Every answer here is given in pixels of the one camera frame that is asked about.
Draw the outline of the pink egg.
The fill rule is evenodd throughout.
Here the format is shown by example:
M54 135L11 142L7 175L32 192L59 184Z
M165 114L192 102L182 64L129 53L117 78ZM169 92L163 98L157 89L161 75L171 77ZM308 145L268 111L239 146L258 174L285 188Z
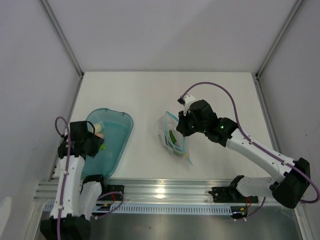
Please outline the pink egg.
M103 133L96 133L95 134L97 137L104 139L104 134Z

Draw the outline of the green chili pepper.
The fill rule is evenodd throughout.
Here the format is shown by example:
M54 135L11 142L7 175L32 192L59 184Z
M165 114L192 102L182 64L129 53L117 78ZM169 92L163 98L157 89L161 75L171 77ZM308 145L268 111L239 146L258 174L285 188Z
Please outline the green chili pepper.
M102 145L100 146L100 148L99 148L100 151L105 150L105 149L106 149L106 146L105 146L104 144L102 144Z

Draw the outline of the green bell pepper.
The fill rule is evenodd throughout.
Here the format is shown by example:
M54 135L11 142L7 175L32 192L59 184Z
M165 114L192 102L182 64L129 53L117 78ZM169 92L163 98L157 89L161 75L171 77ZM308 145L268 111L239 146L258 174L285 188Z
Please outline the green bell pepper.
M177 139L176 139L176 137L174 135L174 132L172 130L169 130L168 133L169 133L169 139L170 139L171 143L173 145L176 145L177 144Z

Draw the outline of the clear zip top bag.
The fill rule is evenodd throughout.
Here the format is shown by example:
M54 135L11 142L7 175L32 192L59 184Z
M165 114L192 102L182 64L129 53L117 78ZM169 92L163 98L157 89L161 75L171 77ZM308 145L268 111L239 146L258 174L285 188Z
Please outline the clear zip top bag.
M160 142L170 155L193 166L187 139L176 130L178 123L179 119L174 114L169 111L164 112L157 121Z

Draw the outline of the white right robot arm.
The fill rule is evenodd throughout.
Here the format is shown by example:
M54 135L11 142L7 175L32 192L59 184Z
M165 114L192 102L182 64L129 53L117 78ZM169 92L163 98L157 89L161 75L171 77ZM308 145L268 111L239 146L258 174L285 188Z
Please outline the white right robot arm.
M294 209L310 186L310 163L294 160L250 140L239 125L227 117L217 117L210 104L187 95L178 99L183 110L178 113L176 130L184 137L204 134L211 142L229 148L264 169L269 177L250 178L238 175L233 179L228 196L234 202L245 197L272 197L289 209Z

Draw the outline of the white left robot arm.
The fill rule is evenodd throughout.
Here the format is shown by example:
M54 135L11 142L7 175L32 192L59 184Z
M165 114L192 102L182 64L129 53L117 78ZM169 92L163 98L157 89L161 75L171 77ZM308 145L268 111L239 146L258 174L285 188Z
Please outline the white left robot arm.
M49 218L40 223L47 240L88 240L93 207L108 196L102 174L89 175L81 183L87 157L94 158L104 144L89 121L71 122L57 149L59 180Z

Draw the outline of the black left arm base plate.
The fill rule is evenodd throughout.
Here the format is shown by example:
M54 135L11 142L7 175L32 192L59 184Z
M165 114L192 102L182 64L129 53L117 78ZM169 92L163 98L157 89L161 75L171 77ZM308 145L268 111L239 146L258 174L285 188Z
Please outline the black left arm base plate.
M101 201L122 201L125 191L125 186L120 184L108 184L102 189L102 194L99 197Z

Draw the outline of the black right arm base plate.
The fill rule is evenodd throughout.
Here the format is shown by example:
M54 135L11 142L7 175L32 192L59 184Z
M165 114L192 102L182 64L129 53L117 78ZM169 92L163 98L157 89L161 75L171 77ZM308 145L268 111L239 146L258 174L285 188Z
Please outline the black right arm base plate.
M257 196L245 197L241 195L235 188L227 186L212 187L208 193L212 196L214 203L257 204L259 202Z

